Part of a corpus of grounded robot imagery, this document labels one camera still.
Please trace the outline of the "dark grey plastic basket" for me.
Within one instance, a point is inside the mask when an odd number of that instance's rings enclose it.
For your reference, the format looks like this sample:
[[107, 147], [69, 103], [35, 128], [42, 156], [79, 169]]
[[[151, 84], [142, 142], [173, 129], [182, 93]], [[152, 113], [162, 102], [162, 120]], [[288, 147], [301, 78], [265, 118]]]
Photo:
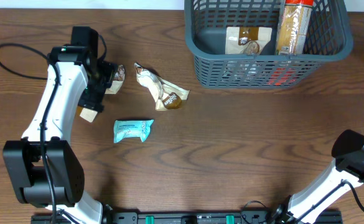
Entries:
[[[194, 55], [195, 74], [206, 88], [289, 88], [327, 62], [353, 49], [343, 0], [314, 1], [303, 53], [276, 55], [282, 3], [278, 0], [185, 0], [185, 42]], [[259, 55], [225, 52], [229, 27], [269, 27], [271, 40]]]

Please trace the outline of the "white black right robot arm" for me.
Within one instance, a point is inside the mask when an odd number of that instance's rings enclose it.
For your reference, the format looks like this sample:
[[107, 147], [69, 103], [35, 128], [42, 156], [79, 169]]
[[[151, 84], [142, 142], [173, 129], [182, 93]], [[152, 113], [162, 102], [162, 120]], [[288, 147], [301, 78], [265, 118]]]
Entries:
[[345, 130], [332, 147], [332, 162], [304, 190], [291, 195], [266, 223], [342, 223], [338, 211], [327, 208], [351, 192], [364, 213], [356, 188], [364, 184], [364, 135]]

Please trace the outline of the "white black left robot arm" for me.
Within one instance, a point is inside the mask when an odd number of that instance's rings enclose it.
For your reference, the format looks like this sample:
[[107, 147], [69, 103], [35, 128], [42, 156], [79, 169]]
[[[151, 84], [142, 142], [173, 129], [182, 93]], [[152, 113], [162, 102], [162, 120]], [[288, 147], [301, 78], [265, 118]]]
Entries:
[[103, 38], [94, 29], [75, 26], [69, 44], [45, 55], [48, 77], [28, 128], [7, 141], [2, 156], [20, 203], [52, 212], [49, 223], [111, 223], [111, 208], [85, 191], [85, 175], [70, 146], [79, 106], [103, 111], [117, 65], [98, 54]]

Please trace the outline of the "light blue snack packet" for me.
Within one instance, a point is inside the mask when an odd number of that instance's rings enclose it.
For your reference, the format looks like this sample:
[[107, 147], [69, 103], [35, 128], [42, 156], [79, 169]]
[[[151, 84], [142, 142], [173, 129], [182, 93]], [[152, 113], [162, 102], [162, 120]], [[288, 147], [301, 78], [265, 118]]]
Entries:
[[154, 120], [134, 120], [114, 122], [114, 143], [118, 143], [125, 138], [139, 138], [144, 142], [151, 133], [151, 126]]

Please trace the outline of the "beige cookie bag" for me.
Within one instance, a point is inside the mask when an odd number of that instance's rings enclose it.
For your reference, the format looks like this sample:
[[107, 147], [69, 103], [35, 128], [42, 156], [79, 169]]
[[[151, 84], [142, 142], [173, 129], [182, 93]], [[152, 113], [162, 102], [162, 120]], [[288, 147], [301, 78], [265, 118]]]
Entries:
[[134, 68], [138, 83], [147, 88], [153, 97], [156, 111], [178, 109], [187, 100], [189, 90], [164, 80], [138, 63], [134, 64]]
[[259, 55], [271, 41], [270, 27], [228, 27], [225, 53]]
[[[114, 76], [114, 80], [112, 82], [112, 86], [106, 90], [105, 95], [115, 95], [120, 90], [123, 85], [124, 79], [126, 76], [124, 65], [118, 65], [117, 71]], [[96, 116], [99, 114], [96, 111], [89, 110], [87, 108], [82, 108], [78, 106], [77, 108], [78, 115], [84, 120], [92, 123]]]

